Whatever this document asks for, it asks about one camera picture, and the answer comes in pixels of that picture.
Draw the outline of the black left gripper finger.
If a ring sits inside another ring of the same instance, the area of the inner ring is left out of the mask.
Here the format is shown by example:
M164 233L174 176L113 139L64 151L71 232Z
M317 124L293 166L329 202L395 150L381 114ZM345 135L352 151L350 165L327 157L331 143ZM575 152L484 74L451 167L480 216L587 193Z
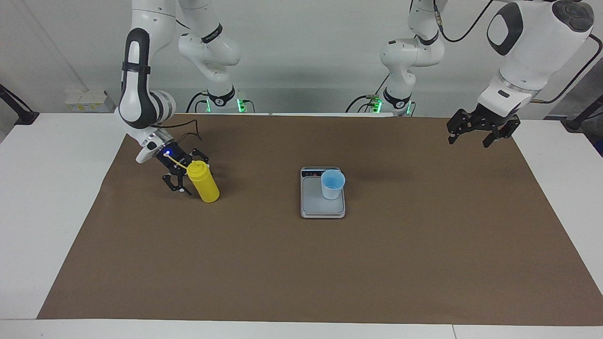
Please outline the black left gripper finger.
M472 131L470 127L471 114L465 110L458 110L448 120L447 129L449 133L448 143L454 144L460 135Z
M508 139L512 137L512 134L517 130L520 124L521 120L509 120L502 126L492 124L489 135L487 135L482 142L484 148L489 148L493 142L499 139Z

